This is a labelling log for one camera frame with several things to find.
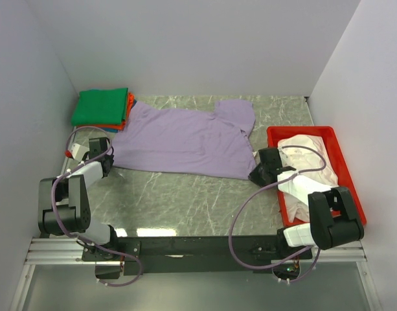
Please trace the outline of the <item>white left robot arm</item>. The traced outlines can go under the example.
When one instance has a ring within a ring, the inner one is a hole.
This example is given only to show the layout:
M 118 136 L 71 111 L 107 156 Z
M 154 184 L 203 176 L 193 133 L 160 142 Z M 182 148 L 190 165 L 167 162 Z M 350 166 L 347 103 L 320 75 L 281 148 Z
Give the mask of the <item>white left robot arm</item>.
M 113 166 L 114 149 L 110 139 L 98 137 L 89 140 L 85 147 L 74 143 L 65 152 L 66 157 L 78 161 L 74 171 L 60 181 L 45 178 L 38 190 L 38 228 L 49 236 L 62 236 L 65 231 L 86 244 L 98 244 L 97 252 L 105 260 L 113 260 L 120 254 L 117 234 L 110 225 L 103 224 L 91 216 L 88 188 L 108 176 Z

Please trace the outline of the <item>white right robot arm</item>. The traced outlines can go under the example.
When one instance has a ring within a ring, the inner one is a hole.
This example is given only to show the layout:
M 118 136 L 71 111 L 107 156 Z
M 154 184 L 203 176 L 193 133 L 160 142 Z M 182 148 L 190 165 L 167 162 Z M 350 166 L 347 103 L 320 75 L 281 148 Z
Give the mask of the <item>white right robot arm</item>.
M 260 162 L 249 174 L 249 179 L 262 190 L 276 187 L 304 203 L 309 210 L 309 222 L 283 230 L 284 237 L 275 242 L 277 255 L 288 259 L 301 246 L 327 250 L 361 240 L 365 230 L 350 189 L 331 187 L 305 175 L 324 170 L 326 159 L 308 146 L 289 145 L 284 148 L 307 150 L 319 157 L 321 166 L 298 170 L 282 164 L 278 148 L 258 151 Z

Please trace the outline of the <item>lavender t shirt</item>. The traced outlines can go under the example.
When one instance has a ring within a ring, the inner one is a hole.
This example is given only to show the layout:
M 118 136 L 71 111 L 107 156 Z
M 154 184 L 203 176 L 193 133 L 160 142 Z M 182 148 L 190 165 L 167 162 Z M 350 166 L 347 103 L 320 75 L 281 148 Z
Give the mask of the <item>lavender t shirt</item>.
M 251 102 L 221 100 L 213 111 L 156 109 L 138 101 L 113 139 L 114 166 L 149 172 L 247 179 L 256 167 Z

